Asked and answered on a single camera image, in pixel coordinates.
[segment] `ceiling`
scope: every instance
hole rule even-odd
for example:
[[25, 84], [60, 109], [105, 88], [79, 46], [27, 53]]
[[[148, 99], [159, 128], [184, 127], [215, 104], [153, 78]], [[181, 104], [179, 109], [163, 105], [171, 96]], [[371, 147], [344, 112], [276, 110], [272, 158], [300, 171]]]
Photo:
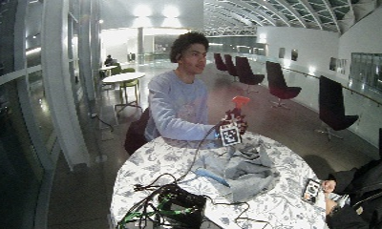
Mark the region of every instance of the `ceiling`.
[[382, 0], [204, 0], [204, 34], [256, 35], [256, 27], [344, 32]]

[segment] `gray sweater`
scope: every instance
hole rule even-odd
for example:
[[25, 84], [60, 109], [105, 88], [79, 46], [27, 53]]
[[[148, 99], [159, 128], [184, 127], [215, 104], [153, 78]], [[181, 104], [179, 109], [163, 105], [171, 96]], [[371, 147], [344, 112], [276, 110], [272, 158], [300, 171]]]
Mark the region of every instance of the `gray sweater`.
[[[177, 140], [201, 140], [213, 125], [207, 125], [207, 89], [204, 82], [181, 82], [175, 71], [149, 81], [149, 121], [145, 139], [160, 135]], [[215, 131], [205, 139], [213, 139]]]

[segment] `dark sleeve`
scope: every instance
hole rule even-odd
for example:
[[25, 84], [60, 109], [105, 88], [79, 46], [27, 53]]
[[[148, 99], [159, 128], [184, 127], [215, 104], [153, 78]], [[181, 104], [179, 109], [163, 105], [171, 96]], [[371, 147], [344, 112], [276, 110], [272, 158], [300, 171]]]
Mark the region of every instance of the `dark sleeve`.
[[329, 174], [328, 179], [333, 179], [336, 182], [336, 187], [333, 193], [339, 194], [345, 189], [347, 185], [351, 183], [353, 176], [356, 173], [356, 169], [349, 171], [340, 171]]
[[368, 223], [357, 216], [351, 206], [344, 205], [341, 209], [325, 218], [329, 229], [367, 229]]

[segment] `young man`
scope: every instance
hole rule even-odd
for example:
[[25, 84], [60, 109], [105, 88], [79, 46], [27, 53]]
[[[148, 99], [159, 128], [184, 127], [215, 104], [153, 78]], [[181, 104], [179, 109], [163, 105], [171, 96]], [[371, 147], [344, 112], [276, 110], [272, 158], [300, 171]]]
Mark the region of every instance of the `young man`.
[[[203, 73], [208, 42], [203, 34], [177, 37], [169, 58], [177, 68], [149, 81], [149, 121], [147, 141], [160, 135], [177, 140], [201, 140], [213, 125], [207, 125], [207, 88], [195, 77]], [[213, 139], [215, 131], [205, 139]]]
[[360, 169], [335, 172], [321, 182], [329, 193], [348, 195], [349, 203], [325, 198], [325, 220], [329, 229], [382, 229], [382, 159]]
[[107, 58], [104, 60], [104, 66], [111, 66], [113, 64], [113, 59], [111, 55], [107, 55]]

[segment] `white table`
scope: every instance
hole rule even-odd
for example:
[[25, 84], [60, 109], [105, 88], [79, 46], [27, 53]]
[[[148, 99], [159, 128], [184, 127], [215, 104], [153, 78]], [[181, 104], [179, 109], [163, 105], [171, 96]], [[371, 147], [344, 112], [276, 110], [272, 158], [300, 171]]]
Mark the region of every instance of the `white table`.
[[[143, 76], [145, 76], [145, 73], [120, 73], [120, 74], [113, 74], [108, 77], [105, 77], [103, 80], [101, 80], [101, 83], [105, 83], [105, 84], [112, 84], [112, 83], [123, 83], [124, 81], [129, 81], [129, 80], [133, 80], [133, 79], [139, 79], [141, 78]], [[115, 105], [115, 109], [116, 107], [121, 106], [121, 108], [119, 109], [117, 113], [123, 110], [124, 107], [129, 106], [129, 107], [137, 107], [141, 109], [141, 107], [139, 106], [139, 104], [136, 103], [136, 101], [132, 101], [132, 102], [127, 102], [127, 95], [125, 95], [125, 103], [121, 103], [120, 104], [116, 104]]]
[[111, 66], [103, 66], [100, 68], [101, 71], [104, 71], [104, 73], [107, 73], [107, 75], [111, 75], [111, 69], [116, 68], [116, 65], [111, 65]]
[[[183, 176], [191, 164], [197, 141], [179, 141], [159, 137], [147, 143], [129, 157], [117, 172], [113, 195], [111, 202], [111, 219], [116, 225], [123, 218], [129, 207], [143, 199], [149, 192], [133, 191], [133, 185], [148, 185], [159, 175], [171, 173], [176, 178]], [[265, 220], [271, 226], [265, 228], [324, 228], [324, 198], [319, 192], [316, 205], [311, 205], [300, 198], [308, 178], [316, 179], [315, 173], [303, 158], [296, 155], [288, 147], [277, 141], [247, 132], [243, 135], [244, 146], [264, 146], [265, 153], [275, 163], [275, 168], [280, 173], [280, 179], [275, 187], [263, 194], [259, 194], [249, 203], [249, 210], [241, 217]], [[205, 141], [199, 151], [196, 166], [201, 165], [204, 156], [219, 156], [227, 154], [225, 147], [217, 147], [213, 141]], [[187, 182], [180, 183], [180, 187], [197, 195], [209, 196], [215, 202], [228, 202], [215, 189], [212, 180], [205, 177], [196, 177], [189, 173]], [[172, 181], [164, 177], [160, 184]], [[229, 229], [240, 227], [233, 219], [245, 209], [245, 205], [212, 205], [205, 202], [204, 215], [220, 227]], [[251, 220], [239, 220], [237, 224], [244, 228], [261, 228], [264, 223]]]

